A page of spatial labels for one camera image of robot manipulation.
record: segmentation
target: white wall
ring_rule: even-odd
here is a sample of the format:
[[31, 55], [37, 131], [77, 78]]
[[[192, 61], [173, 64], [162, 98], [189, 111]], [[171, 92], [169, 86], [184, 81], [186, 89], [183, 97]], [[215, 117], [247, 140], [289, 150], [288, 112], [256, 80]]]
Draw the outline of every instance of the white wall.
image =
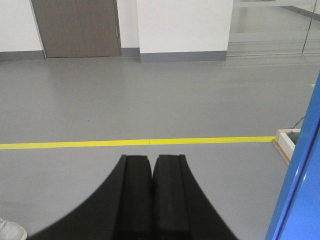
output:
[[[141, 39], [137, 1], [140, 6]], [[142, 41], [145, 53], [225, 51], [232, 2], [117, 0], [121, 46], [138, 48]], [[0, 0], [0, 52], [42, 49], [30, 0]]]
[[0, 52], [42, 50], [29, 0], [0, 0]]
[[137, 0], [141, 53], [226, 51], [233, 0]]
[[117, 0], [122, 48], [139, 47], [137, 0]]

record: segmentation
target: door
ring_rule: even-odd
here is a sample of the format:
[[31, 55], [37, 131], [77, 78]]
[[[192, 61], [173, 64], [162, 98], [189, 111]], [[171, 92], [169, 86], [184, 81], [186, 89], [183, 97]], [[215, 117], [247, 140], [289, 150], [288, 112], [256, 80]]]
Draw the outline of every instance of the door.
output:
[[121, 55], [116, 0], [32, 0], [47, 58]]

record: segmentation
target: yellow tape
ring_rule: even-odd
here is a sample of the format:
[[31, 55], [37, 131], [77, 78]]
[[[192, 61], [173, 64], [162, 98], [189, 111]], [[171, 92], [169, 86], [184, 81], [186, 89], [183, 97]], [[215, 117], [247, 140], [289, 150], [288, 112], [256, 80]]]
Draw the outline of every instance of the yellow tape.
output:
[[241, 137], [9, 143], [9, 144], [0, 144], [0, 150], [140, 146], [140, 145], [168, 145], [168, 144], [176, 145], [176, 144], [266, 143], [266, 142], [271, 142], [275, 138], [276, 138], [275, 136], [241, 136]]

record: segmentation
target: blue object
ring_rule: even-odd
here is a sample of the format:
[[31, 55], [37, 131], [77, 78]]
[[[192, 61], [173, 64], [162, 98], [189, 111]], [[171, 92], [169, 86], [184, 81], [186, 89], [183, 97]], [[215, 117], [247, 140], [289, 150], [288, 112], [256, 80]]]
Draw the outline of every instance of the blue object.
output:
[[265, 240], [320, 240], [320, 75]]

